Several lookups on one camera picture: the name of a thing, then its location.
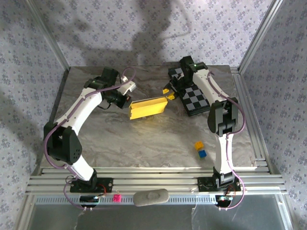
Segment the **blue lego brick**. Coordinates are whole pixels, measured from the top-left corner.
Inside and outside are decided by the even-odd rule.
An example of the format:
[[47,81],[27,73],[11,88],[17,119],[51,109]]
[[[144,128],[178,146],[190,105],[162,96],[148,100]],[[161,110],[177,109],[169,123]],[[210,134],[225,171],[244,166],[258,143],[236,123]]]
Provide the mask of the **blue lego brick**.
[[207,153],[206,153],[205,150],[198,151],[198,154],[199,154],[200,158],[204,158],[204,157],[207,156]]

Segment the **patterned wall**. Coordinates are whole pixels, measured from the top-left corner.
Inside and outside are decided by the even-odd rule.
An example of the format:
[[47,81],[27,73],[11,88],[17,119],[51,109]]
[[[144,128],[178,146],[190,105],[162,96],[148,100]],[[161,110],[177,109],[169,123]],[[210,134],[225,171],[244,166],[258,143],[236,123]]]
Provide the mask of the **patterned wall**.
[[307,1],[285,0],[244,73],[272,158],[307,229]]
[[238,66],[272,0],[37,0],[71,66]]
[[64,70],[23,1],[0,3],[0,229],[12,229],[29,176],[42,156]]

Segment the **yellow block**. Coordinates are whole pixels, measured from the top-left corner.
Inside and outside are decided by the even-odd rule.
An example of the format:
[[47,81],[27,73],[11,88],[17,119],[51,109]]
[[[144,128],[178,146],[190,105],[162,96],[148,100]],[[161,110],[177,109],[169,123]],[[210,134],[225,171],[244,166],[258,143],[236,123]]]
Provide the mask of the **yellow block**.
[[203,148],[203,143],[201,141],[198,141],[195,143],[195,149],[198,151],[199,149]]
[[175,94],[175,92],[172,92],[166,98],[169,99],[169,100],[173,100],[173,99],[175,99],[175,95],[174,94]]
[[129,108],[130,120],[163,113],[167,102],[165,97],[132,102]]
[[169,92],[169,89],[163,89],[163,94],[166,94]]

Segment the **checkerboard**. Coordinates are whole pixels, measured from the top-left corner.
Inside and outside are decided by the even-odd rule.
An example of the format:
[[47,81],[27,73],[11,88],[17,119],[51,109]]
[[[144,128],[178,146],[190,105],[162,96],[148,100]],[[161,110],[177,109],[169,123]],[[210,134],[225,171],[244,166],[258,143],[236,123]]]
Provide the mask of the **checkerboard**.
[[[179,79],[183,77],[183,72],[181,68],[171,68],[168,70],[168,75],[170,78],[176,77]],[[189,116],[210,110],[208,100],[195,84],[186,88],[186,94],[183,97],[180,97],[180,99]]]

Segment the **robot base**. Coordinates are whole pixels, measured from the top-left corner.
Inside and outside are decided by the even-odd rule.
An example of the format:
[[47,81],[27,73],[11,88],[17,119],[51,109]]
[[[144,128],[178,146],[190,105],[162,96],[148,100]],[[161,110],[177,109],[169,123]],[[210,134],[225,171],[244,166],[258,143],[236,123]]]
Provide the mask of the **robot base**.
[[87,185],[82,180],[71,183],[71,193],[106,193],[112,192],[113,178],[97,178],[96,185]]
[[236,192],[241,191],[240,181],[235,177],[234,181],[230,181],[218,186],[218,180],[214,177],[199,177],[197,178],[197,185],[199,192],[220,192],[227,191],[229,186],[232,186]]

